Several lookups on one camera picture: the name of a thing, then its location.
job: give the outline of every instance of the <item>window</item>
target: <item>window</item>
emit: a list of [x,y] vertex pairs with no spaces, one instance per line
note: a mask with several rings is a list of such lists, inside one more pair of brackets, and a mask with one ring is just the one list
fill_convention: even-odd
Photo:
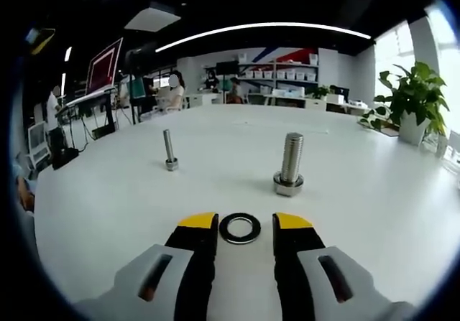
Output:
[[[400,75],[401,69],[394,65],[403,66],[410,70],[415,64],[414,47],[410,36],[409,24],[404,21],[375,40],[375,95],[390,96],[391,90],[379,81],[382,71],[390,71]],[[388,80],[397,87],[395,77]]]
[[460,52],[454,31],[438,6],[426,9],[431,31],[438,50],[439,74],[446,82],[442,87],[446,102],[451,109],[441,108],[448,129],[460,133]]

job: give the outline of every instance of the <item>person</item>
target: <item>person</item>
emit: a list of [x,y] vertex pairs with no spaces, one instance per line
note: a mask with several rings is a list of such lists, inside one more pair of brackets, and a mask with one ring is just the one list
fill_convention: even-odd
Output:
[[243,90],[236,77],[230,79],[231,90],[227,95],[227,103],[243,104]]
[[219,85],[219,79],[216,77],[214,70],[208,71],[208,77],[206,78],[206,89],[212,90],[214,93],[218,92],[217,87]]
[[26,211],[34,212],[36,187],[35,181],[28,180],[25,177],[24,170],[22,170],[21,166],[16,160],[12,162],[12,171],[19,196],[19,203]]
[[46,104],[48,136],[50,138],[51,161],[53,166],[58,162],[61,149],[65,146],[63,131],[59,127],[58,118],[56,117],[56,114],[61,109],[56,98],[58,95],[60,95],[60,87],[56,85],[48,96],[48,102]]
[[172,71],[168,80],[170,90],[166,93],[161,110],[164,111],[166,108],[180,109],[182,104],[182,97],[185,92],[185,82],[182,78],[182,73],[179,71]]

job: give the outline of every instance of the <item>woman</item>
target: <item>woman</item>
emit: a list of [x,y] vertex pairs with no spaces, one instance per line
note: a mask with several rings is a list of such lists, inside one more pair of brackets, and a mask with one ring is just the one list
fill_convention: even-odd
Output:
[[243,104],[243,90],[239,84],[239,80],[236,77],[230,79],[231,90],[227,95],[227,103],[238,103]]
[[217,92],[217,87],[219,85],[219,79],[217,79],[216,73],[214,72],[214,70],[209,70],[208,78],[206,79],[205,85],[206,85],[206,89],[212,90],[214,93]]
[[182,73],[179,71],[172,71],[168,80],[170,90],[162,99],[163,105],[160,108],[164,111],[166,108],[180,109],[182,104],[182,97],[185,92],[185,83],[182,78]]

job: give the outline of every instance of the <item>curved light strip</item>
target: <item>curved light strip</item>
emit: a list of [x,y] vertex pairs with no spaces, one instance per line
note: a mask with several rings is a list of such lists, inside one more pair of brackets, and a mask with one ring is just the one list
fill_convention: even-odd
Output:
[[179,41],[170,43],[163,47],[157,48],[155,50],[156,53],[161,52],[162,50],[167,50],[168,48],[180,45],[181,43],[191,41],[192,39],[199,39],[200,37],[205,37],[213,34],[218,34],[219,32],[230,32],[231,30],[239,30],[239,29],[249,29],[249,28],[263,28],[263,27],[301,27],[301,28],[316,28],[316,29],[326,29],[326,30],[333,30],[335,32],[343,32],[345,34],[350,34],[358,37],[362,37],[364,39],[370,39],[371,37],[366,34],[362,34],[361,32],[354,32],[353,30],[332,27],[330,25],[324,24],[312,24],[312,23],[295,23],[295,22],[272,22],[272,23],[254,23],[254,24],[243,24],[243,25],[235,25],[232,27],[222,28],[211,30],[210,32],[204,32],[202,34],[193,35],[190,37],[186,37],[185,39],[180,39]]

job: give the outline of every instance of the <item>small bolt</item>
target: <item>small bolt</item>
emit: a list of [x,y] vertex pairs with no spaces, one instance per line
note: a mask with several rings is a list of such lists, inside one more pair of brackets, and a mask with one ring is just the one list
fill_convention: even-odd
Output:
[[173,144],[171,143],[171,137],[170,137],[170,130],[165,129],[163,131],[163,137],[165,138],[165,146],[166,146],[166,169],[168,169],[170,172],[176,170],[179,167],[179,162],[178,159],[174,157],[173,153]]
[[286,135],[281,171],[273,177],[277,194],[292,197],[300,192],[303,185],[303,177],[299,174],[302,148],[302,134],[292,132]]

